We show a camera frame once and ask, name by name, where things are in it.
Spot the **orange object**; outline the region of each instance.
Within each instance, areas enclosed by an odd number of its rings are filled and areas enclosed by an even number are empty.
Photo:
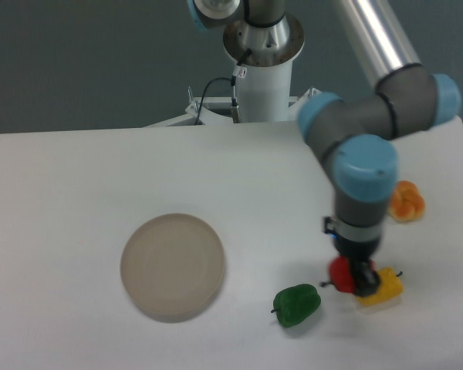
[[[418,220],[424,215],[425,201],[414,183],[400,181],[394,189],[388,211],[396,221]]]

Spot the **gray wall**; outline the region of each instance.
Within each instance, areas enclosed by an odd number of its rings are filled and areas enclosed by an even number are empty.
[[[391,4],[428,70],[463,94],[463,0]],[[330,2],[289,11],[306,30],[292,94],[370,93]],[[198,33],[185,0],[0,1],[0,133],[147,126],[182,114],[187,86],[230,73],[221,30]]]

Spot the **round plate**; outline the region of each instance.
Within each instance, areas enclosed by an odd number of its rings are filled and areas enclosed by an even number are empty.
[[[123,286],[137,306],[162,318],[201,310],[218,290],[225,253],[215,231],[187,214],[146,222],[122,253]]]

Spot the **blue joint cap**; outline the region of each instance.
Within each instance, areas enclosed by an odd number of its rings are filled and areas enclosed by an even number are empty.
[[[309,133],[312,122],[316,119],[317,115],[321,113],[330,103],[336,102],[337,100],[341,100],[337,94],[332,92],[323,92],[308,100],[307,103],[300,108],[296,122],[299,125],[299,130],[304,140],[307,139],[307,133]]]
[[[375,135],[354,136],[336,150],[333,181],[349,197],[376,203],[392,194],[397,165],[397,153],[391,143]]]
[[[187,6],[188,6],[188,11],[191,13],[192,22],[197,27],[199,32],[206,32],[208,29],[206,29],[206,26],[201,22],[201,19],[199,18],[199,15],[198,15],[198,11],[195,10],[194,0],[187,0]]]
[[[461,110],[461,93],[456,82],[448,75],[432,75],[438,89],[438,106],[432,126],[441,125],[453,119]]]

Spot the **green bell pepper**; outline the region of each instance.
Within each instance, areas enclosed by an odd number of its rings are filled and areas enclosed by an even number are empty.
[[[321,297],[310,284],[301,284],[280,291],[272,306],[279,323],[284,328],[300,324],[308,318],[321,304]]]

